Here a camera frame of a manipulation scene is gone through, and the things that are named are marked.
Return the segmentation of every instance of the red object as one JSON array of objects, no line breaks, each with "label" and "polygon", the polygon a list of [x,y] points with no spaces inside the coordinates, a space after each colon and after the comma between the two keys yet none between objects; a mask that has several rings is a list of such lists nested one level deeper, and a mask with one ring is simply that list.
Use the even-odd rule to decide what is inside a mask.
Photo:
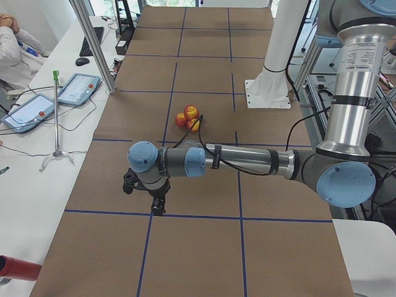
[{"label": "red object", "polygon": [[176,115],[176,117],[174,118],[174,121],[175,121],[176,125],[178,125],[179,127],[185,127],[187,124],[187,119],[186,119],[184,113],[178,113]]},{"label": "red object", "polygon": [[194,105],[187,105],[184,108],[184,115],[186,116],[186,119],[188,121],[191,121],[192,119],[197,119],[199,118],[199,110],[196,106]]},{"label": "red object", "polygon": [[40,264],[0,256],[0,277],[17,280],[36,280],[40,270]]},{"label": "red object", "polygon": [[199,120],[198,119],[192,119],[191,121],[187,121],[187,128],[191,129],[191,132],[197,132],[199,129]]}]

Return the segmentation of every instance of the grid line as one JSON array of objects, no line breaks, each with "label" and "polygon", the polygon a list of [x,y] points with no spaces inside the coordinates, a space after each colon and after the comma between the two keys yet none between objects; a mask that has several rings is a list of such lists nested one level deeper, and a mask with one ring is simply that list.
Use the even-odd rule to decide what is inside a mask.
[{"label": "grid line", "polygon": [[144,246],[144,252],[143,252],[143,260],[142,260],[142,266],[140,268],[140,276],[139,276],[139,284],[137,286],[137,292],[136,292],[136,297],[140,297],[140,291],[142,289],[142,281],[143,281],[143,275],[144,275],[144,267],[146,264],[146,257],[147,257],[147,250],[148,250],[148,245],[149,245],[149,240],[150,240],[150,232],[151,232],[151,224],[153,222],[153,215],[150,215],[150,220],[148,221],[148,227],[147,227],[147,235],[146,235],[146,242]]},{"label": "grid line", "polygon": [[171,112],[172,98],[173,98],[173,93],[174,93],[174,91],[173,91],[174,90],[174,82],[176,81],[176,73],[177,72],[178,72],[178,63],[176,62],[176,65],[174,67],[174,73],[173,73],[172,90],[171,90],[171,96],[169,99],[168,113],[166,114],[165,130],[163,131],[162,146],[165,145],[166,133],[168,132],[169,115]]},{"label": "grid line", "polygon": [[[235,145],[238,146],[238,132],[235,131]],[[245,255],[245,239],[243,229],[243,204],[242,204],[242,187],[241,187],[241,173],[236,172],[238,180],[238,199],[239,199],[239,225],[241,227],[241,252],[242,252],[242,269],[243,269],[243,291],[244,297],[248,297],[248,283],[246,280],[246,255]]]},{"label": "grid line", "polygon": [[[128,215],[150,217],[151,213],[135,213],[135,212],[107,212],[101,210],[77,210],[77,209],[65,209],[67,213],[84,213],[84,214],[98,214],[98,215]],[[196,218],[203,220],[231,220],[231,221],[254,221],[254,222],[288,222],[288,223],[332,223],[332,220],[320,220],[320,219],[308,219],[308,218],[254,218],[254,217],[226,217],[226,216],[215,216],[215,215],[177,215],[164,213],[163,217],[169,218]]]},{"label": "grid line", "polygon": [[138,25],[137,28],[143,29],[162,29],[162,30],[231,30],[231,31],[272,31],[272,29],[251,29],[251,28],[174,28],[174,27],[147,27]]},{"label": "grid line", "polygon": [[231,25],[230,25],[230,8],[227,7],[227,16],[228,16],[228,36],[230,38],[230,60],[233,61],[233,47],[231,45]]},{"label": "grid line", "polygon": [[[156,57],[156,58],[202,58],[202,59],[230,59],[229,56],[184,56],[176,54],[126,54],[130,57]],[[265,57],[235,57],[233,59],[256,59],[265,60]]]},{"label": "grid line", "polygon": [[234,74],[233,73],[231,73],[231,85],[233,87],[233,111],[236,112],[235,85],[234,85]]},{"label": "grid line", "polygon": [[[176,94],[207,94],[207,95],[232,95],[229,92],[188,92],[188,91],[145,91],[145,90],[119,90],[127,93],[176,93]],[[246,93],[235,93],[235,95],[246,95]]]},{"label": "grid line", "polygon": [[181,40],[183,39],[183,30],[184,30],[184,22],[186,21],[186,12],[187,8],[184,8],[184,15],[183,15],[183,24],[181,25],[181,33],[180,33],[180,41],[179,41],[179,50],[178,50],[178,56],[180,56],[180,47],[181,47]]},{"label": "grid line", "polygon": [[[131,142],[133,141],[133,139],[102,139],[102,138],[94,138],[92,139],[93,141],[114,141],[114,142]],[[164,143],[164,144],[177,144],[177,141],[162,141],[162,140],[158,140],[156,142],[159,143]],[[235,143],[232,142],[217,142],[218,144],[222,144],[222,145],[235,145]],[[238,145],[241,146],[249,146],[249,147],[286,147],[285,144],[242,144],[242,143],[238,143]],[[301,147],[301,148],[312,148],[311,145],[304,145],[304,144],[290,144],[289,147]]]}]

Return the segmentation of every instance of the apple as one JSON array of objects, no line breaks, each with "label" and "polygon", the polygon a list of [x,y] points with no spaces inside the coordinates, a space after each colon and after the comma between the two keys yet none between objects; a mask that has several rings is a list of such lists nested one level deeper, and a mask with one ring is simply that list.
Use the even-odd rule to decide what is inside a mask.
[{"label": "apple", "polygon": [[187,105],[184,108],[184,115],[188,121],[199,118],[199,110],[194,105]]},{"label": "apple", "polygon": [[184,113],[178,113],[174,118],[174,121],[176,122],[176,125],[179,127],[185,127],[187,124],[187,119]]},{"label": "apple", "polygon": [[190,130],[191,132],[196,132],[198,131],[199,128],[199,120],[198,119],[192,119],[190,121],[187,121],[187,128]]}]

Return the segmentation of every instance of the computer mouse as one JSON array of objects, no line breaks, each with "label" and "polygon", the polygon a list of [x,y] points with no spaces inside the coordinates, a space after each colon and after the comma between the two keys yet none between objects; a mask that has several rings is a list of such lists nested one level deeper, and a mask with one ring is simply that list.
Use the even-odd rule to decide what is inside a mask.
[{"label": "computer mouse", "polygon": [[78,58],[77,60],[75,60],[75,64],[76,66],[83,66],[85,64],[89,63],[89,59],[88,58]]}]

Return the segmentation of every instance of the label sticker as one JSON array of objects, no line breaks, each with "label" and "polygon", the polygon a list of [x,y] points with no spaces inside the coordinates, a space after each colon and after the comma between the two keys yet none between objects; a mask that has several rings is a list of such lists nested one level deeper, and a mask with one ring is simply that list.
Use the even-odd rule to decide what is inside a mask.
[{"label": "label sticker", "polygon": [[338,73],[361,71],[379,73],[381,60],[376,62],[377,56],[382,57],[383,43],[361,42],[346,45],[341,50],[342,61]]}]

